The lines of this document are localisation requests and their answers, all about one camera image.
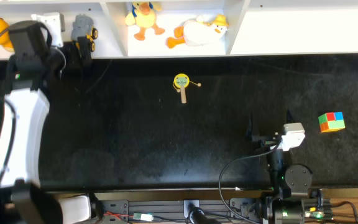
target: yellow wheel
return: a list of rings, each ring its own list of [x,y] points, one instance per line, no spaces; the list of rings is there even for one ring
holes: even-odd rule
[[[92,29],[92,39],[96,40],[99,36],[99,32],[96,28]]]
[[[91,52],[94,52],[96,50],[96,44],[94,44],[93,41],[91,41]]]

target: yellow duck plush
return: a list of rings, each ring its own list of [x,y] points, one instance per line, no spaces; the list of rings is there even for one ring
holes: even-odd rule
[[[137,40],[145,39],[144,34],[148,28],[153,28],[155,35],[165,32],[165,29],[158,27],[155,23],[157,15],[154,10],[162,10],[159,2],[132,2],[132,11],[125,18],[125,23],[128,26],[136,24],[140,27],[139,33],[134,35]]]

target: green square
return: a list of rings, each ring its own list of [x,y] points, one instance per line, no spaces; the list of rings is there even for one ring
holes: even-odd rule
[[[320,117],[318,117],[318,122],[320,122],[320,124],[327,122],[327,115],[323,114]]]
[[[328,121],[328,126],[329,126],[330,129],[345,128],[345,122],[343,120]]]

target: black table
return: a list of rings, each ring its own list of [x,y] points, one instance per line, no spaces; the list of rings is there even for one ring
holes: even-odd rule
[[[202,83],[186,89],[185,105],[178,73]],[[358,54],[95,60],[91,74],[50,82],[45,189],[217,187],[226,163],[257,153],[244,139],[249,115],[273,134],[286,110],[306,130],[290,154],[314,172],[313,186],[358,187]],[[318,116],[336,111],[346,129],[321,134]],[[238,162],[223,186],[267,188],[268,174],[264,157]]]

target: colorful cube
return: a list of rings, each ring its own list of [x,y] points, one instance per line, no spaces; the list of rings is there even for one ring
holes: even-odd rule
[[[342,112],[326,113],[318,117],[322,133],[339,131],[345,128]]]

